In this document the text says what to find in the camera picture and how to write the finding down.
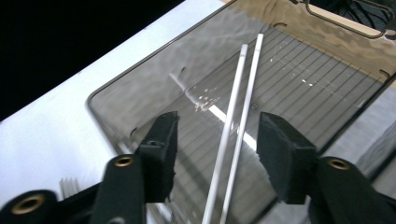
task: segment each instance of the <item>black background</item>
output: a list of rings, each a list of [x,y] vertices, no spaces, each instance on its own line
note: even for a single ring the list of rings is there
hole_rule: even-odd
[[[0,3],[0,120],[93,63],[181,1]]]

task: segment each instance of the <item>white rod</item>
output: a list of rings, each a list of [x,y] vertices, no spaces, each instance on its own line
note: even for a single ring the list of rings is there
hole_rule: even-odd
[[[245,128],[248,120],[248,111],[250,107],[251,95],[253,93],[254,80],[256,78],[257,66],[259,64],[260,50],[262,49],[263,35],[257,36],[256,47],[254,49],[253,61],[251,63],[250,75],[247,84],[247,94],[244,102],[244,109],[242,111],[241,124],[239,125],[239,133],[236,140],[235,151],[233,152],[233,164],[231,166],[230,177],[228,179],[227,191],[221,213],[220,224],[224,224],[227,219],[228,208],[230,206],[231,194],[233,193],[233,182],[235,180],[236,168],[238,166],[239,154],[241,152],[242,141],[245,134]]]
[[[213,171],[212,182],[210,183],[209,194],[207,195],[206,207],[204,212],[203,224],[209,224],[212,218],[213,208],[215,206],[216,195],[219,186],[221,167],[223,164],[225,150],[230,136],[231,123],[233,122],[233,112],[235,110],[236,98],[238,97],[239,86],[241,84],[242,74],[244,72],[245,59],[248,52],[248,45],[244,44],[239,55],[238,65],[236,66],[235,78],[233,80],[233,90],[231,91],[230,103],[228,104],[227,118],[224,122],[224,128],[221,135],[219,152],[216,157],[215,169]]]

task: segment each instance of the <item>white table surface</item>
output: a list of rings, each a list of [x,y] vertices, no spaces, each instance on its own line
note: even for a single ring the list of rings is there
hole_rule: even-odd
[[[83,189],[98,183],[115,152],[86,106],[88,96],[223,5],[219,0],[184,1],[4,119],[0,123],[0,206],[28,190],[50,189],[59,194],[61,178],[76,178]]]

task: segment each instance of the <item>clear plastic tray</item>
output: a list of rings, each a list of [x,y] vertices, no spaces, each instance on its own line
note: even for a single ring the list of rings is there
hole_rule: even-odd
[[[166,205],[174,221],[202,222],[239,50],[248,44],[212,217],[219,223],[258,33],[260,65],[227,223],[256,222],[276,198],[255,153],[261,111],[280,115],[325,150],[396,71],[395,41],[382,35],[336,26],[303,3],[233,1],[108,82],[88,105],[119,153],[133,152],[161,113],[180,115],[177,174]]]

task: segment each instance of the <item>screw hole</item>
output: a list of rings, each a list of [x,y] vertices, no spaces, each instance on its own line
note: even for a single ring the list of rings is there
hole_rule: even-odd
[[[116,160],[115,165],[122,167],[122,166],[128,166],[134,162],[134,159],[132,157],[122,157]]]
[[[349,165],[341,160],[337,160],[337,159],[332,159],[329,160],[329,164],[330,166],[334,167],[335,169],[339,169],[339,170],[349,170]]]
[[[15,215],[22,215],[35,211],[44,202],[44,196],[42,194],[33,195],[27,197],[15,204],[12,207],[11,212]]]

